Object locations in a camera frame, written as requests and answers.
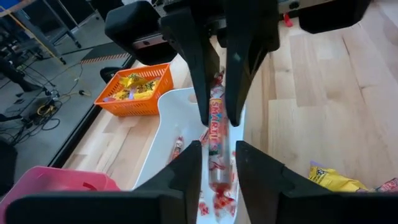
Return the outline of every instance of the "orange plastic basket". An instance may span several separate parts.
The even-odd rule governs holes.
[[[104,102],[106,97],[109,97],[123,89],[119,83],[120,77],[127,77],[132,73],[138,73],[146,80],[151,81],[160,77],[159,84],[156,86],[154,93],[150,98],[140,100],[121,100]],[[115,116],[137,116],[137,115],[152,115],[159,114],[157,108],[157,100],[161,95],[173,89],[173,80],[170,73],[170,64],[153,65],[142,68],[132,68],[118,71],[112,80],[106,85],[104,91],[95,100],[95,105],[98,105]]]

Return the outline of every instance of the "candy roll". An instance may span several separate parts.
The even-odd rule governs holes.
[[[217,194],[231,188],[229,154],[229,121],[224,105],[222,78],[211,89],[209,107],[209,185]]]
[[[173,159],[177,158],[177,156],[181,153],[183,147],[184,147],[184,139],[182,136],[179,136],[175,142],[174,149],[170,156],[169,162],[171,162],[171,161],[173,161]]]

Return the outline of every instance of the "wooden table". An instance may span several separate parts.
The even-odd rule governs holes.
[[[297,20],[282,24],[280,49],[262,63],[246,101],[244,140],[305,177],[310,161],[369,188],[398,177],[397,12],[398,2],[382,1],[359,24],[317,35]],[[175,88],[191,85],[179,56],[172,74]],[[102,111],[65,168],[105,172],[131,189],[158,125],[157,116]]]

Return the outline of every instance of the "pink bin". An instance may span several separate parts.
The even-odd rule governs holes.
[[[120,191],[106,174],[36,166],[28,170],[0,202],[0,224],[7,206],[25,195],[48,191]]]

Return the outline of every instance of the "floor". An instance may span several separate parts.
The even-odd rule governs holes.
[[[97,21],[92,17],[75,33],[75,35],[82,44],[82,47],[87,48],[111,42],[110,39],[105,36],[103,30],[104,22],[101,19]],[[57,48],[61,53],[78,50],[73,41],[68,37],[60,41]],[[26,170],[33,166],[48,165],[69,134],[75,129],[76,125],[92,106],[96,96],[98,96],[104,88],[105,83],[99,75],[100,69],[107,66],[121,66],[126,60],[125,58],[121,58],[80,66],[78,63],[89,51],[90,50],[84,50],[64,56],[64,59],[67,61],[65,66],[60,65],[59,62],[53,58],[34,62],[30,66],[45,76],[46,79],[51,80],[52,83],[56,85],[55,88],[61,95],[63,93],[68,93],[71,90],[72,86],[75,84],[75,77],[79,76],[83,69],[80,81],[76,88],[72,90],[72,93],[78,90],[85,90],[87,93],[91,92],[91,96],[73,95],[70,100],[68,100],[68,98],[64,98],[62,101],[67,102],[54,116],[54,118],[60,119],[60,125],[57,128],[51,131],[41,131],[34,137],[16,145],[16,149],[18,151],[15,173],[16,180]],[[35,80],[39,80],[41,84],[46,82],[46,80],[33,70],[27,68],[26,72]],[[21,91],[22,90],[18,85],[13,82],[8,82],[7,78],[0,80],[0,112],[3,112],[6,108],[11,106],[11,104],[16,100],[15,94],[20,93]],[[54,123],[49,122],[47,127],[51,127],[53,125]],[[9,121],[1,123],[0,129],[7,129],[16,126],[20,126],[18,121]],[[9,134],[15,134],[17,131],[17,129],[8,129],[6,132]],[[5,138],[9,137],[5,134],[0,134],[0,136]]]

